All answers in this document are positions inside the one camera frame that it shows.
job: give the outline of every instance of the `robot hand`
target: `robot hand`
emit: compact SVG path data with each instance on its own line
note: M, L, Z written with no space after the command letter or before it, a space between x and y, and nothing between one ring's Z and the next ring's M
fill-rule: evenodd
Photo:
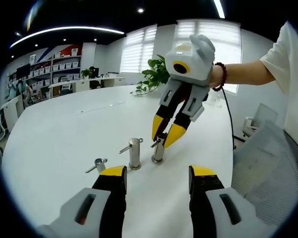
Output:
M195 121L204 108L209 93L215 48L204 35L190 36L191 44L175 47L165 56L165 66L170 74L167 88L160 99L160 107L153 118L152 139L163 133L178 105L184 101L170 128L164 147L184 135L190 122Z

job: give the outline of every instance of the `metal peg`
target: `metal peg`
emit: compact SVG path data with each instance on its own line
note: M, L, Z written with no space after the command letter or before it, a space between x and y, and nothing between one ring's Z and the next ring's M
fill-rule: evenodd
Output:
M140 143L142 143L143 141L144 140L142 138L131 138L128 142L129 145L119 151L119 154L121 154L129 150L129 168L132 170L138 170L141 168Z
M157 137L157 141L151 146L151 148L154 148L153 156L151 157L151 160L155 164L162 164L163 163L163 155L164 155L164 147L163 142L167 137L167 133L163 133Z
M93 167L91 167L90 169L86 170L85 173L89 173L89 172L92 172L94 169L97 168L98 172L102 172L103 170L106 169L105 167L105 163L107 162L108 160L107 159L101 159L101 158L98 158L94 161L95 165Z

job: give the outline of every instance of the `white table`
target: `white table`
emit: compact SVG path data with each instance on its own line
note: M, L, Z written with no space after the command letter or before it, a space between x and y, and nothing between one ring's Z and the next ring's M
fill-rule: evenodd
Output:
M15 98L3 104L0 109L3 109L6 126L8 131L11 132L24 110L22 96L16 96Z
M159 92L130 94L135 86L102 88L53 98L28 107L6 144L3 175L12 196L34 226L50 224L60 207L84 187L97 170L85 171L96 158L106 167L128 165L118 154L132 137L143 138L142 168L128 173L123 237L192 237L189 211L191 164L212 168L225 187L232 177L232 136L224 101L205 111L186 134L151 161L152 119Z

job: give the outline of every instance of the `white shirt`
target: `white shirt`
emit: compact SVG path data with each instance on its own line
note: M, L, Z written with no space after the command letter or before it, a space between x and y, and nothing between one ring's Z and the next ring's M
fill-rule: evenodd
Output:
M261 61L289 97L284 129L298 144L298 34L288 22Z

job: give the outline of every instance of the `shelf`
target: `shelf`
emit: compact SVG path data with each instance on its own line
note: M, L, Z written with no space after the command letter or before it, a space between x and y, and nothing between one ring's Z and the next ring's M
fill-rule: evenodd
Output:
M27 78L26 80L29 80L29 79L32 79L32 78L37 78L37 77L39 77L39 76L44 76L44 75L48 75L48 74L50 74L51 72L49 72L49 73L43 73L43 74L39 74L39 75L37 75L37 76L33 76L33 77L30 77L30 78Z
M64 59L79 58L79 57L81 56L66 56L66 57L53 58L53 60L64 60Z
M80 69L80 67L59 69L59 70L56 70L56 71L52 71L52 73L61 72L61 71L67 71L67 70L72 70L72 69Z
M43 61L40 61L40 62L36 62L34 64L31 64L31 67L35 66L35 65L38 65L38 64L41 64L41 63L46 63L46 62L51 62L51 61L52 61L51 59L47 59L47 60L43 60Z

